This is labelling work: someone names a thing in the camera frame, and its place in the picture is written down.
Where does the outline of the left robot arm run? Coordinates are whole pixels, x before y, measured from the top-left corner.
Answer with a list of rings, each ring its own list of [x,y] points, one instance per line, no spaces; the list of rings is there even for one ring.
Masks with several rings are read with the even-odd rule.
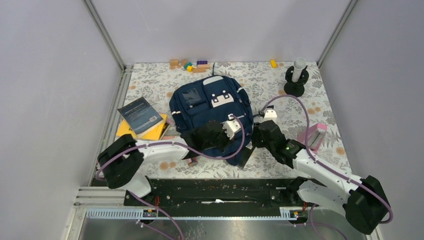
[[[234,136],[234,132],[216,121],[171,139],[144,141],[125,134],[98,155],[100,168],[96,177],[103,177],[109,189],[134,193],[142,205],[148,206],[154,202],[155,192],[146,174],[141,172],[144,161],[185,160],[214,148],[224,151]]]

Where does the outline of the navy blue student backpack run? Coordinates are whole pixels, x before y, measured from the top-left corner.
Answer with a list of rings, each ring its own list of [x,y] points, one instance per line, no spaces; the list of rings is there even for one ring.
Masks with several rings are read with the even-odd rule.
[[[188,134],[209,121],[224,122],[235,115],[243,125],[245,136],[239,131],[222,153],[226,161],[236,166],[240,152],[252,139],[254,115],[247,92],[233,78],[213,75],[179,87],[174,91],[169,108],[180,134]],[[219,156],[219,149],[206,150],[207,155]]]

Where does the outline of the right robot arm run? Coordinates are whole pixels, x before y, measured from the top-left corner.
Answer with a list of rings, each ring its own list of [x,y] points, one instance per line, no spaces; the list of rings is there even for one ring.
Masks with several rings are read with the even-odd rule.
[[[344,216],[359,232],[369,235],[379,224],[393,219],[393,211],[378,179],[348,174],[312,153],[304,144],[288,139],[272,121],[256,123],[252,144],[265,148],[274,159],[311,179],[297,177],[288,186],[293,206],[316,204]]]

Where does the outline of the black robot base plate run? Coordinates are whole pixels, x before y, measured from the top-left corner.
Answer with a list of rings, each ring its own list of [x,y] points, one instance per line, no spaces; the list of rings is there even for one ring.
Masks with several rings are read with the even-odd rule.
[[[306,203],[292,178],[151,179],[142,200],[172,217],[278,217],[280,208],[302,211]]]

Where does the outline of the black notebook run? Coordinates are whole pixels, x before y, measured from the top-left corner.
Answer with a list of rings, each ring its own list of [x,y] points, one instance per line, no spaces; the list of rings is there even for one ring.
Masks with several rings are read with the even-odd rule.
[[[238,162],[238,164],[236,165],[238,168],[243,169],[245,167],[245,165],[247,164],[248,160],[250,159],[250,157],[253,154],[253,151],[255,150],[255,146],[251,145],[251,146],[245,146],[242,148],[242,150],[240,151],[240,161]]]

